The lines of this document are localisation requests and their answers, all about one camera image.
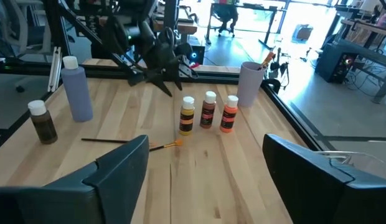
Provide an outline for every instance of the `wooden table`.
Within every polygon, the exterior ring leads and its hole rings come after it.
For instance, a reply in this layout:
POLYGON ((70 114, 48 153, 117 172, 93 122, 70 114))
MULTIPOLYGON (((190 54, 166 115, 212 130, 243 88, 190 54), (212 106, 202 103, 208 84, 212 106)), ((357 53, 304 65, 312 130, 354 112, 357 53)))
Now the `wooden table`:
MULTIPOLYGON (((162 30, 164 25, 164 21, 156 21, 154 23, 154 30, 160 31, 162 30)), ((197 24, 196 23, 186 23, 186 22, 178 22, 178 31, 182 35, 191 35, 197 32, 197 24)))
POLYGON ((152 84, 130 87, 125 80, 88 79, 94 117, 72 120, 61 86, 47 101, 59 140, 39 143, 30 120, 0 148, 0 186, 45 185, 94 161, 118 145, 81 138, 132 139, 184 145, 150 153, 148 171, 132 223, 291 223, 266 168, 263 136, 274 133, 303 145, 294 129, 260 90, 252 108, 238 111, 234 132, 220 132, 227 95, 237 86, 184 83, 173 98, 152 84), (199 127, 204 93, 217 93, 214 126, 199 127), (195 98, 194 131, 178 135, 183 96, 195 98))

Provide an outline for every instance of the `paper cup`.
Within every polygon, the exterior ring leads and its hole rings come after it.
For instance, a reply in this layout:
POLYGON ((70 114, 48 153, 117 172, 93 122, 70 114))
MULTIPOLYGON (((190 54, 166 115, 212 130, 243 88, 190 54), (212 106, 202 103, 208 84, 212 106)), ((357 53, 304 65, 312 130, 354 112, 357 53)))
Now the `paper cup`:
POLYGON ((265 75, 265 69, 258 70, 261 65, 255 62, 243 62, 238 78, 238 105, 251 107, 265 75))

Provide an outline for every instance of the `brown bottle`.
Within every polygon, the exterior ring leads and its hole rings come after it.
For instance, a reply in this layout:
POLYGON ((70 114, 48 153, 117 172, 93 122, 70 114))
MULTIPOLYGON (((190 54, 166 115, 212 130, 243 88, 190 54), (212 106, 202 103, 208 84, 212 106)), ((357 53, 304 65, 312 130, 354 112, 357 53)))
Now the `brown bottle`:
POLYGON ((28 104, 31 121, 37 131, 38 138, 42 144, 52 144, 57 140, 54 122, 49 111, 42 100, 34 100, 28 104))
POLYGON ((217 99, 217 95, 212 92, 208 91, 205 93, 205 100, 203 101, 202 111, 201 111, 201 119, 200 119, 200 126, 202 128, 211 128, 212 126, 212 120, 214 118, 214 111, 217 99))

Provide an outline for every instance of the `paint bottle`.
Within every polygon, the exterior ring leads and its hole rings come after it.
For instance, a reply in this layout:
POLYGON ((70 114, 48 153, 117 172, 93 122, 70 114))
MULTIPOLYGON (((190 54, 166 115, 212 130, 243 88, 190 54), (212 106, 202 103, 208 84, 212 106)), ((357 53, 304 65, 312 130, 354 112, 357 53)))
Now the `paint bottle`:
POLYGON ((57 133, 49 111, 42 100, 34 100, 28 104, 31 121, 42 144, 52 144, 57 141, 57 133))
POLYGON ((200 126, 202 128, 211 128, 212 120, 214 118, 214 111, 217 99, 217 94, 213 91, 208 91, 205 93, 205 100, 203 101, 200 126))
POLYGON ((225 105, 222 120, 220 122, 220 130, 229 133, 232 132, 233 124, 237 114, 237 96, 228 96, 228 102, 225 105))
POLYGON ((194 98, 191 96, 183 97, 181 108, 181 122, 179 124, 179 134, 190 135, 193 129, 194 117, 194 98))
POLYGON ((62 80, 73 120, 89 121, 93 118, 93 110, 85 70, 78 66, 74 56, 64 57, 63 63, 62 80))

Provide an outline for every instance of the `paintbrush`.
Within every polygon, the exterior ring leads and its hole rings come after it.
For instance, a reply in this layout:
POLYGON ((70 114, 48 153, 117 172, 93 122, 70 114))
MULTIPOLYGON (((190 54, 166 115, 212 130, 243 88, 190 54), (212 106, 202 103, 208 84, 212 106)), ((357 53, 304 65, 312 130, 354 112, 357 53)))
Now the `paintbrush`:
POLYGON ((153 152, 153 151, 156 151, 156 150, 159 150, 159 149, 166 149, 166 148, 168 148, 168 147, 172 147, 172 146, 181 146, 181 145, 183 145, 183 141, 180 140, 180 139, 177 139, 177 140, 175 140, 173 143, 166 144, 166 145, 159 146, 159 147, 155 147, 155 148, 150 149, 149 151, 150 151, 150 152, 153 152))
MULTIPOLYGON (((129 141, 127 140, 112 140, 112 139, 90 139, 90 138, 81 138, 81 141, 91 141, 91 142, 106 142, 106 143, 118 143, 118 144, 125 144, 129 141)), ((156 147, 156 144, 149 143, 150 147, 156 147)))
MULTIPOLYGON (((81 140, 82 141, 92 141, 92 142, 118 143, 118 144, 125 144, 125 143, 129 142, 129 141, 125 141, 125 140, 89 139, 89 138, 81 138, 81 140)), ((182 144, 183 144, 183 141, 180 140, 180 139, 177 139, 173 143, 166 144, 166 145, 163 145, 163 146, 154 147, 154 148, 151 148, 149 151, 156 151, 156 150, 159 150, 159 149, 165 149, 165 148, 172 147, 172 146, 181 146, 182 144)), ((149 143, 149 146, 153 147, 153 146, 155 146, 155 144, 149 143)))

